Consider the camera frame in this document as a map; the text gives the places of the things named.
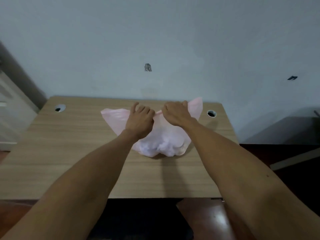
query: plastic bag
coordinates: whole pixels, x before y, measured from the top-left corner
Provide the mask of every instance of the plastic bag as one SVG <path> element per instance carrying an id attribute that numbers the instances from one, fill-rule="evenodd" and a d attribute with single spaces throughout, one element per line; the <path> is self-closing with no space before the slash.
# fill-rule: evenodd
<path id="1" fill-rule="evenodd" d="M 191 117 L 197 120 L 199 120 L 202 108 L 201 97 L 188 103 L 188 111 Z M 101 114 L 114 133 L 120 135 L 126 127 L 130 110 L 106 108 L 101 111 Z M 154 157 L 158 153 L 167 157 L 184 154 L 191 142 L 187 133 L 182 128 L 171 125 L 166 121 L 161 110 L 155 114 L 153 119 L 152 131 L 145 138 L 138 140 L 132 149 L 148 157 Z"/>

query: wooden tabletop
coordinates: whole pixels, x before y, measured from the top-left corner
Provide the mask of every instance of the wooden tabletop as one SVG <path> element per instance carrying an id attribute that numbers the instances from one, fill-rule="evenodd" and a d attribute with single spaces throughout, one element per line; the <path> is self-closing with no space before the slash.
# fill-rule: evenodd
<path id="1" fill-rule="evenodd" d="M 39 199 L 74 163 L 116 137 L 100 111 L 129 109 L 134 101 L 51 97 L 0 164 L 0 199 Z M 158 111 L 164 101 L 141 103 Z M 58 104 L 65 104 L 66 109 L 56 112 Z M 208 110 L 217 116 L 209 117 Z M 238 143 L 222 104 L 203 103 L 199 122 Z M 192 144 L 182 156 L 158 158 L 131 150 L 110 198 L 221 197 Z"/>

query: hand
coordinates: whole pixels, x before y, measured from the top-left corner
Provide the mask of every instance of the hand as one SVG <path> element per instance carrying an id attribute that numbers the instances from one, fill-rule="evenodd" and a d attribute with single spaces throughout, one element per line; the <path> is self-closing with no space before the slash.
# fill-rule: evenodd
<path id="1" fill-rule="evenodd" d="M 125 129 L 130 131 L 137 140 L 140 140 L 145 138 L 152 131 L 155 111 L 144 105 L 140 105 L 136 111 L 138 104 L 139 103 L 136 102 L 132 105 Z"/>
<path id="2" fill-rule="evenodd" d="M 186 123 L 192 121 L 188 111 L 188 102 L 167 102 L 162 108 L 164 118 L 171 124 L 184 127 Z"/>

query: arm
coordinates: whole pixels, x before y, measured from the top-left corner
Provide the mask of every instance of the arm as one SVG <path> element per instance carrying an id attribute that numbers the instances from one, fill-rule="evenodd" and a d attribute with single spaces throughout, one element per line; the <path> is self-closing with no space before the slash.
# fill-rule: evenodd
<path id="1" fill-rule="evenodd" d="M 152 130 L 154 110 L 131 108 L 126 129 L 50 186 L 2 240 L 86 239 L 101 216 L 133 144 Z"/>
<path id="2" fill-rule="evenodd" d="M 257 157 L 191 118 L 186 101 L 162 112 L 186 131 L 226 203 L 258 239 L 320 238 L 320 218 Z"/>

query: white door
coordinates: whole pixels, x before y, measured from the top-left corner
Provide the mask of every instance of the white door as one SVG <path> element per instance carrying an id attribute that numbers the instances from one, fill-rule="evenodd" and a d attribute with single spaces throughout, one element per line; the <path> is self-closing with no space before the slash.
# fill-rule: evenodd
<path id="1" fill-rule="evenodd" d="M 0 70 L 0 150 L 10 151 L 39 109 Z"/>

